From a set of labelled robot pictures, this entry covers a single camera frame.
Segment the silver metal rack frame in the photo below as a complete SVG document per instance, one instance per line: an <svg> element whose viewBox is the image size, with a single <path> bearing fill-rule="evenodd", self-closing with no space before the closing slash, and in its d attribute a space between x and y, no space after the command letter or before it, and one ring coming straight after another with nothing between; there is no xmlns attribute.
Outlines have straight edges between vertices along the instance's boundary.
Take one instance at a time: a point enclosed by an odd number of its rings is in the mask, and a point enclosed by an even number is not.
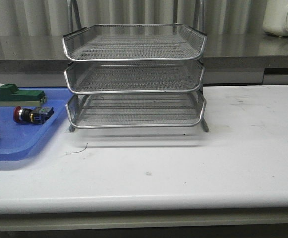
<svg viewBox="0 0 288 238"><path fill-rule="evenodd" d="M68 15L69 15L69 29L70 29L70 33L71 33L71 32L75 32L75 31L77 31L77 30L80 30L80 29L84 28L84 27L81 26L81 20L80 20L80 14L79 14L77 2L74 1L74 0L69 0L69 1L67 2L67 8L68 8ZM189 60L197 60L197 61L199 61L199 63L200 63L201 65L203 65L203 64L200 62L200 59L201 59L201 58L199 58L199 59L189 59ZM70 61L69 66L70 66L72 63L82 63L82 62ZM203 95L202 85L200 86L199 89L194 90L194 91L199 91L199 92ZM205 121L204 117L203 117L203 120L202 120L199 124L202 126L202 128L203 128L203 130L204 130L205 132L208 132L209 129L208 129L208 126L207 126L207 124L206 124L206 121ZM76 128L72 127L71 124L70 124L69 130L70 130L70 131L75 131Z"/></svg>

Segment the white kitchen appliance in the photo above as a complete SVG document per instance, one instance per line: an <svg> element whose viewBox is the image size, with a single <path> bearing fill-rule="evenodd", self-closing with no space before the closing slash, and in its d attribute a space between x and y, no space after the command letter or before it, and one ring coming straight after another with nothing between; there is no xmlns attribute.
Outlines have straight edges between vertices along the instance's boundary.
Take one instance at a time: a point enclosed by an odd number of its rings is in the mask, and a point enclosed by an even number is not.
<svg viewBox="0 0 288 238"><path fill-rule="evenodd" d="M288 37L288 0L268 0L262 30L270 35Z"/></svg>

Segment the green terminal block component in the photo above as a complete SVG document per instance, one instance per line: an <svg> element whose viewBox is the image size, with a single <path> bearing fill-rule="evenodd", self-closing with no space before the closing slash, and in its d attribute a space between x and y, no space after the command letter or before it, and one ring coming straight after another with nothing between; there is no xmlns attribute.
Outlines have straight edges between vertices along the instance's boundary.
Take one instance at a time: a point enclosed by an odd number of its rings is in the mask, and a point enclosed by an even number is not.
<svg viewBox="0 0 288 238"><path fill-rule="evenodd" d="M41 106L47 101L43 90L19 89L15 84L0 83L0 106Z"/></svg>

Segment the blue plastic tray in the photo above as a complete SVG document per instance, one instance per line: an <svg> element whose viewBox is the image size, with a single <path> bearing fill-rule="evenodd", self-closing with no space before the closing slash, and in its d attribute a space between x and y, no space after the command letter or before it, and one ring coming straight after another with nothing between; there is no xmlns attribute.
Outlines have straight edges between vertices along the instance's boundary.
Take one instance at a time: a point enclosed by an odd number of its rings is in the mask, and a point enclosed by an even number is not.
<svg viewBox="0 0 288 238"><path fill-rule="evenodd" d="M47 96L46 107L54 113L43 125L17 124L13 107L0 107L0 161L17 161L42 148L65 120L65 104L72 97L67 88L41 88Z"/></svg>

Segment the silver mesh tray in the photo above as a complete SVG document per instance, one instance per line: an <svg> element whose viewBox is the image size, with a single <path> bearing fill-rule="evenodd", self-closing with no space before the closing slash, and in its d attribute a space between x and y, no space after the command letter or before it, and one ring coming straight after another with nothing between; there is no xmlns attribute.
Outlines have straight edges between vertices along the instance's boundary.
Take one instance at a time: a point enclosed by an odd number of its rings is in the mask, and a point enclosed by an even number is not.
<svg viewBox="0 0 288 238"><path fill-rule="evenodd" d="M64 35L62 45L75 62L196 60L206 41L184 24L99 24Z"/></svg>
<svg viewBox="0 0 288 238"><path fill-rule="evenodd" d="M205 68L197 60L72 63L65 71L77 95L190 92L200 88Z"/></svg>
<svg viewBox="0 0 288 238"><path fill-rule="evenodd" d="M73 95L66 104L76 129L191 127L203 120L205 108L199 91Z"/></svg>

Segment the red emergency stop button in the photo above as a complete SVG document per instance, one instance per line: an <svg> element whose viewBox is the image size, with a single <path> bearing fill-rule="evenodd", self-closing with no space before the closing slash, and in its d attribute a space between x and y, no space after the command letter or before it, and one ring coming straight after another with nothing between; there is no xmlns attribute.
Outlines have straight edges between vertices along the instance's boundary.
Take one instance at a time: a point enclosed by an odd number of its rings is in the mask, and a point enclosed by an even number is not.
<svg viewBox="0 0 288 238"><path fill-rule="evenodd" d="M44 124L54 113L53 107L35 107L34 109L17 106L13 111L16 123Z"/></svg>

